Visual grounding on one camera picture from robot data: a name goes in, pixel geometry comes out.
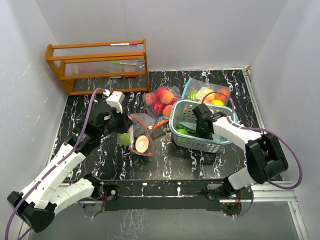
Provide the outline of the yellow pear toy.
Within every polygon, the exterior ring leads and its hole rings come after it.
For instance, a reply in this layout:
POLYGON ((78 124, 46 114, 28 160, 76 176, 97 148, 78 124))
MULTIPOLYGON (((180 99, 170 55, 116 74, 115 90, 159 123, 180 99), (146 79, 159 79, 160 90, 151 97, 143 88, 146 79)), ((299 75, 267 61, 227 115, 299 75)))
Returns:
POLYGON ((203 99, 205 102, 210 103, 216 99, 216 94, 214 93, 214 91, 212 89, 208 88, 204 93, 203 99))

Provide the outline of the green custard apple toy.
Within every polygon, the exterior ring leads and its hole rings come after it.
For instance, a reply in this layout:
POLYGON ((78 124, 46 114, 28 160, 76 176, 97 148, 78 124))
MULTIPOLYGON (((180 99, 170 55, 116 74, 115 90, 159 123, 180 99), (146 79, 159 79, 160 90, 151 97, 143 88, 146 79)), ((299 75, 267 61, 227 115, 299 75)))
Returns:
POLYGON ((197 91, 190 91, 189 94, 187 95, 187 99, 191 101, 197 101, 197 91))

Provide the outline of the green fruit toy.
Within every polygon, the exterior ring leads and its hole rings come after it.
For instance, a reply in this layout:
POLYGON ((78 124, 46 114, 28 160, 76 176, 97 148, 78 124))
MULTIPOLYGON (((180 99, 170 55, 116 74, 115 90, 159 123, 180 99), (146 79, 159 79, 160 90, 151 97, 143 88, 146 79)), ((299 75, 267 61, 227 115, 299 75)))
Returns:
POLYGON ((177 129, 177 132, 180 133, 180 134, 183 134, 183 135, 188 135, 188 131, 186 129, 183 129, 183 128, 178 128, 177 129))
POLYGON ((122 133, 119 135, 119 143, 122 146, 128 147, 131 143, 130 136, 128 133, 122 133))

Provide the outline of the green cucumber toy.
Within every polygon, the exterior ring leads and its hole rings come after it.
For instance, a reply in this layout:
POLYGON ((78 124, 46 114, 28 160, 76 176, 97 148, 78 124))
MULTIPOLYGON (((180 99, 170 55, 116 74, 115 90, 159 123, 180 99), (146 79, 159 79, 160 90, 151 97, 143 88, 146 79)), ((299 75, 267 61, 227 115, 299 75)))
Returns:
POLYGON ((187 126, 185 126, 185 125, 183 125, 183 124, 181 124, 181 123, 178 123, 178 124, 176 125, 176 131, 177 131, 177 129, 185 129, 185 130, 188 131, 188 135, 192 135, 192 136, 195 136, 195 135, 196 135, 196 131, 195 131, 194 129, 189 128, 189 127, 187 127, 187 126))

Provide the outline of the orange pumpkin toy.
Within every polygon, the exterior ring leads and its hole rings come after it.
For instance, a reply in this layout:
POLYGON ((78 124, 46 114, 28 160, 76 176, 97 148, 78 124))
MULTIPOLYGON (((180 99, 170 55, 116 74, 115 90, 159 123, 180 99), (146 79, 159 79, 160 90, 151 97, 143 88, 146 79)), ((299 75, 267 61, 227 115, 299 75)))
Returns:
POLYGON ((219 89, 215 94, 215 98, 221 101, 227 101, 229 96, 230 96, 230 93, 228 92, 228 90, 224 88, 219 89))

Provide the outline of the blue zipper plastic bag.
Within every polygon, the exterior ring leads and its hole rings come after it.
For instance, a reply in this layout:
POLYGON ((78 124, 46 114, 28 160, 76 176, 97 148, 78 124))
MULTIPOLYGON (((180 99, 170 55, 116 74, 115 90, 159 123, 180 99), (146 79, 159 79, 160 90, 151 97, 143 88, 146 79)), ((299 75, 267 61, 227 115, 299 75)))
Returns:
MULTIPOLYGON (((213 83, 209 83, 209 82, 204 82, 204 81, 200 81, 200 80, 196 80, 194 78, 189 78, 189 80, 187 81, 183 92, 182 92, 182 96, 181 98, 184 100, 188 100, 188 94, 191 91, 197 91, 197 101, 194 102, 199 102, 202 103, 203 99, 204 99, 204 95, 207 89, 212 89, 214 91, 214 93, 216 94, 217 91, 219 89, 226 89, 228 90, 230 96, 231 96, 231 90, 229 87, 226 86, 222 86, 222 85, 217 85, 217 84, 213 84, 213 83)), ((226 101, 223 101, 224 106, 228 103, 229 99, 226 101)))

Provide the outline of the orange zipper bag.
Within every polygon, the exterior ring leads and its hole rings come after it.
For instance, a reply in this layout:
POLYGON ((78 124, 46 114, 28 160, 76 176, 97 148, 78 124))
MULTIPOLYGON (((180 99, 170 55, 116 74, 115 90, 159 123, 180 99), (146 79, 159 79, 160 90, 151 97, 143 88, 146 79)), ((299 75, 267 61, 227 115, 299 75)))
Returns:
POLYGON ((133 113, 129 116, 129 119, 132 120, 133 124, 129 128, 129 130, 125 133, 129 134, 130 137, 130 145, 123 146, 119 142, 119 136, 122 133, 117 134, 117 144, 123 147, 127 147, 129 151, 133 152, 134 154, 144 156, 144 157, 151 157, 156 153, 156 146, 154 141, 151 138, 153 133, 153 127, 155 126, 155 120, 153 120, 150 116, 146 113, 133 113), (135 143, 139 136, 145 135, 149 139, 149 148, 145 153, 139 153, 136 151, 135 143))
POLYGON ((173 105, 182 98, 177 86, 161 86, 142 96, 144 109, 149 117, 160 125, 169 119, 173 105))

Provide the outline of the orange yellow peach toy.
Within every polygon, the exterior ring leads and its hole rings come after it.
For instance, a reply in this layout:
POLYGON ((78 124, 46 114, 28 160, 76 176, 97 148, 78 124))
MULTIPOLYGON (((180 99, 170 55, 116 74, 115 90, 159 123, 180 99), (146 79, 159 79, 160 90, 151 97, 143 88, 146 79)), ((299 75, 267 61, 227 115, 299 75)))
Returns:
POLYGON ((173 101, 174 97, 174 94, 171 91, 167 90, 166 92, 162 93, 161 99, 159 101, 164 105, 168 105, 173 101))

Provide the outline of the brown kiwi toy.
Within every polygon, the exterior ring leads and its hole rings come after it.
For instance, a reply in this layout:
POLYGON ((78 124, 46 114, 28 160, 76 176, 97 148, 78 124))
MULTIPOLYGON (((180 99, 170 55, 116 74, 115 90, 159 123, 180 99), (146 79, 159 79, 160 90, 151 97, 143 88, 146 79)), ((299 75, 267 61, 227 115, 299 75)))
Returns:
POLYGON ((139 153, 145 153, 149 148, 150 141, 146 135, 140 135, 135 142, 135 150, 139 153))

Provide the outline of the red apple toy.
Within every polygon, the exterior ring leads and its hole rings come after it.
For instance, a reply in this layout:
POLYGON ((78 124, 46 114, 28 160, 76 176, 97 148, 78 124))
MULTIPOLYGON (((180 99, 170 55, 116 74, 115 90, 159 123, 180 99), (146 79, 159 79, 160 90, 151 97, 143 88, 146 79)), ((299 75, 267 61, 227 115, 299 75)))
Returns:
POLYGON ((156 101, 151 105, 152 112, 153 112, 156 116, 162 115, 165 106, 166 106, 165 104, 163 104, 163 103, 159 102, 158 100, 156 100, 156 101))

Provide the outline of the pink fruit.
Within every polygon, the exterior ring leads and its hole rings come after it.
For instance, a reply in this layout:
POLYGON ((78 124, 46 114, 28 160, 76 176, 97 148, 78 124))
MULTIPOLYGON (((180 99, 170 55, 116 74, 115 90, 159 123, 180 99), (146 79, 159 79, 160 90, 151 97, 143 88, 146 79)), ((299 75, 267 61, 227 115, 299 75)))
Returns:
POLYGON ((156 100, 157 100, 157 97, 152 92, 149 92, 144 96, 144 102, 147 106, 151 106, 156 100))

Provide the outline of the pink red dragonfruit toy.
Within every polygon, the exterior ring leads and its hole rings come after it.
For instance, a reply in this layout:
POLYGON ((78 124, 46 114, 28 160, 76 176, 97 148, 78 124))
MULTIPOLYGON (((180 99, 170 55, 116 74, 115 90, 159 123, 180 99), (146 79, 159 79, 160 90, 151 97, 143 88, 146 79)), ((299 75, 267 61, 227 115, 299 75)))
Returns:
POLYGON ((161 99, 161 97, 162 97, 163 92, 166 92, 167 90, 168 90, 168 89, 167 89, 166 87, 160 87, 160 88, 158 88, 158 89, 154 92, 156 99, 159 101, 159 100, 161 99))

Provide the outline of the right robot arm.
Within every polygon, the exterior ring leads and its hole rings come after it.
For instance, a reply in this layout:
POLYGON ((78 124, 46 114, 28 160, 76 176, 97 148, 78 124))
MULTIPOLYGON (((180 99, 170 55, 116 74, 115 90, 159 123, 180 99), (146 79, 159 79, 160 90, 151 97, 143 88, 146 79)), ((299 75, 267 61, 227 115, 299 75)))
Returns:
POLYGON ((233 199, 241 189, 255 184, 264 184, 285 172, 288 162, 276 136, 245 129, 223 112, 213 112, 204 103, 192 110, 196 118, 196 133, 201 137, 219 135, 245 153, 246 167, 224 178, 218 190, 233 199))

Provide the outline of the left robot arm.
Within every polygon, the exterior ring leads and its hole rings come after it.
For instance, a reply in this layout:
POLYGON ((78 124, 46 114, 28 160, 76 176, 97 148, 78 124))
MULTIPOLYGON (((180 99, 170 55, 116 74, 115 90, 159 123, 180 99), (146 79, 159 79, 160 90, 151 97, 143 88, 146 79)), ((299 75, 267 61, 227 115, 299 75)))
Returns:
POLYGON ((96 149, 101 139, 111 133, 126 133, 133 125, 124 108, 117 110, 107 103, 96 103, 88 121, 81 121, 69 133, 60 150, 39 176, 20 192, 7 197, 9 204, 34 232, 45 230, 55 216, 70 205, 86 198, 103 195, 103 183, 87 174, 62 190, 60 184, 96 149))

